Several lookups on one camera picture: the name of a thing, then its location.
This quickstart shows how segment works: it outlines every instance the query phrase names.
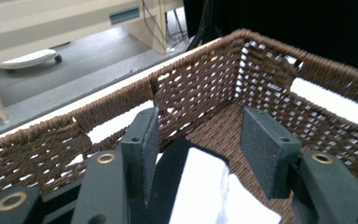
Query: black mechanical part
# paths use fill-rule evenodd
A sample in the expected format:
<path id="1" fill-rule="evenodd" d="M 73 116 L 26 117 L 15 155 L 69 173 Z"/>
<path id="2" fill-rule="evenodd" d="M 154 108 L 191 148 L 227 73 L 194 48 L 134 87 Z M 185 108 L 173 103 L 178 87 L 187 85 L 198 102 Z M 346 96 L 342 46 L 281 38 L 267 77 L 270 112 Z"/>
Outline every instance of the black mechanical part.
<path id="1" fill-rule="evenodd" d="M 303 154 L 299 172 L 318 213 L 318 223 L 358 223 L 358 181 L 336 157 Z"/>
<path id="2" fill-rule="evenodd" d="M 121 152 L 94 154 L 89 158 L 71 223 L 130 223 L 126 195 Z"/>
<path id="3" fill-rule="evenodd" d="M 158 109 L 141 111 L 121 139 L 130 199 L 148 202 L 159 153 Z"/>
<path id="4" fill-rule="evenodd" d="M 300 149 L 301 143 L 269 114 L 244 108 L 241 150 L 269 200 L 289 197 L 288 168 Z"/>
<path id="5" fill-rule="evenodd" d="M 13 188 L 0 194 L 0 223 L 42 223 L 43 201 L 37 188 Z"/>
<path id="6" fill-rule="evenodd" d="M 292 163 L 289 166 L 289 175 L 287 183 L 295 193 L 292 201 L 292 209 L 297 224 L 313 224 L 318 221 L 318 214 L 313 206 L 312 199 L 307 191 L 307 187 L 301 178 L 298 163 Z"/>
<path id="7" fill-rule="evenodd" d="M 44 224 L 70 223 L 76 207 L 81 180 L 54 190 L 43 198 L 46 216 Z"/>

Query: white surface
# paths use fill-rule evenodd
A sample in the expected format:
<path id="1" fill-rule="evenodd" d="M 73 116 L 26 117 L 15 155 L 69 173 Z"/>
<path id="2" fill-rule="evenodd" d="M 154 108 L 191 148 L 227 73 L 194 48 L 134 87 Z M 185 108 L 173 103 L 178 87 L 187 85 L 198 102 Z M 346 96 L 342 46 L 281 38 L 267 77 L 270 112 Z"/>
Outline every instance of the white surface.
<path id="1" fill-rule="evenodd" d="M 0 68 L 4 69 L 18 69 L 31 67 L 41 63 L 45 63 L 58 56 L 57 51 L 54 49 L 42 49 L 35 53 L 24 55 L 20 58 L 12 59 L 0 63 Z"/>
<path id="2" fill-rule="evenodd" d="M 279 223 L 281 217 L 267 209 L 226 164 L 194 147 L 188 151 L 170 224 Z"/>
<path id="3" fill-rule="evenodd" d="M 110 135 L 120 131 L 126 126 L 129 126 L 139 112 L 150 107 L 153 107 L 153 102 L 147 101 L 141 105 L 136 106 L 131 111 L 95 127 L 91 132 L 88 133 L 92 144 L 99 143 Z"/>
<path id="4" fill-rule="evenodd" d="M 146 0 L 154 7 L 183 5 L 182 0 Z M 0 62 L 112 28 L 109 15 L 139 7 L 141 0 L 0 1 Z M 115 26 L 137 19 L 123 21 Z"/>
<path id="5" fill-rule="evenodd" d="M 302 78 L 295 79 L 290 91 L 344 119 L 358 123 L 358 104 L 350 99 L 344 98 L 337 93 L 328 91 Z"/>

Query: wicker basket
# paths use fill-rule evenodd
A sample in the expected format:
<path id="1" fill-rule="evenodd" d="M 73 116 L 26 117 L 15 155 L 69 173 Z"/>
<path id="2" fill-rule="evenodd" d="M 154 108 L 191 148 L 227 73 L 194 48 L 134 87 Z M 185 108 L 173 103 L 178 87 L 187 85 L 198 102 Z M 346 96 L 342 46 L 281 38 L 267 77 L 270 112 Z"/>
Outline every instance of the wicker basket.
<path id="1" fill-rule="evenodd" d="M 358 178 L 358 124 L 290 92 L 297 77 L 358 103 L 358 70 L 241 30 L 90 105 L 1 138 L 0 192 L 38 186 L 46 195 L 81 178 L 88 156 L 115 148 L 125 129 L 98 144 L 87 133 L 153 100 L 160 109 L 162 147 L 186 134 L 228 157 L 242 184 L 293 222 L 291 201 L 268 202 L 241 154 L 244 106 L 268 112 L 298 137 L 304 150 L 336 155 Z M 80 154 L 84 160 L 68 166 Z"/>

